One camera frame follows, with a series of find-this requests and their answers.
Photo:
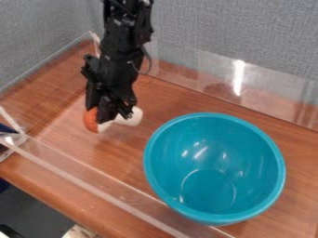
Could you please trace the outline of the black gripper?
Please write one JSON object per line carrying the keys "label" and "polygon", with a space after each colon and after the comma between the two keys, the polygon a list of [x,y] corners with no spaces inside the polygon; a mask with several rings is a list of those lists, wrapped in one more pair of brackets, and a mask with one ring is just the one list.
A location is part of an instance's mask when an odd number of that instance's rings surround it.
{"label": "black gripper", "polygon": [[132,91],[137,71],[132,64],[139,62],[139,51],[119,53],[115,59],[85,54],[83,59],[80,73],[87,79],[85,110],[97,107],[100,124],[112,121],[119,114],[128,119],[137,102]]}

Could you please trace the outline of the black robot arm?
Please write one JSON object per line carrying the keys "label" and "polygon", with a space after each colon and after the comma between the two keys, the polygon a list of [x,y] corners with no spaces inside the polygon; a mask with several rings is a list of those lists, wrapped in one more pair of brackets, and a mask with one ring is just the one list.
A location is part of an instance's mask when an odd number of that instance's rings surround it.
{"label": "black robot arm", "polygon": [[95,112],[97,124],[119,115],[132,117],[137,103],[132,84],[143,60],[149,56],[144,44],[153,29],[151,9],[153,0],[101,0],[104,34],[99,43],[99,57],[85,54],[80,72],[87,79],[85,111]]}

